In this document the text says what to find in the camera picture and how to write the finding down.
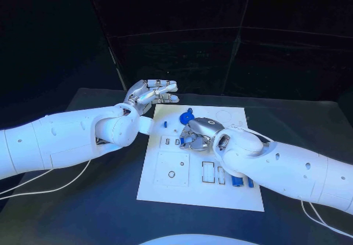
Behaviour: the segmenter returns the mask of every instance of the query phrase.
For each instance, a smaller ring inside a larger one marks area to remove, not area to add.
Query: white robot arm
[[[209,118],[196,118],[184,127],[180,147],[213,149],[225,171],[249,176],[280,194],[334,207],[353,214],[353,165],[280,142],[262,143],[249,129],[223,128]]]
[[[179,102],[177,84],[140,80],[115,106],[63,112],[0,130],[0,179],[19,173],[69,167],[128,146],[137,133],[150,134],[141,116],[151,103]]]

